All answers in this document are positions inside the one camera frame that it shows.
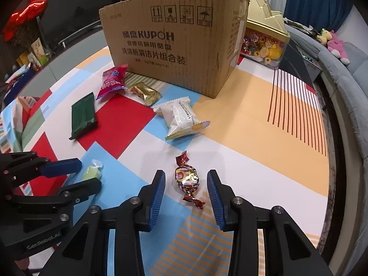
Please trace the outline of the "left hand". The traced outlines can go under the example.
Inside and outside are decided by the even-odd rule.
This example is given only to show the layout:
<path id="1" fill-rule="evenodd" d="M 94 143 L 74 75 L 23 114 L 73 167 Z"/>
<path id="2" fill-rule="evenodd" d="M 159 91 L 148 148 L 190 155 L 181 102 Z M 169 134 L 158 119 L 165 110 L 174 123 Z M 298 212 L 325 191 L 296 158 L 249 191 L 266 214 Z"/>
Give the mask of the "left hand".
<path id="1" fill-rule="evenodd" d="M 27 270 L 29 266 L 29 257 L 22 260 L 16 260 L 15 263 L 21 270 Z"/>

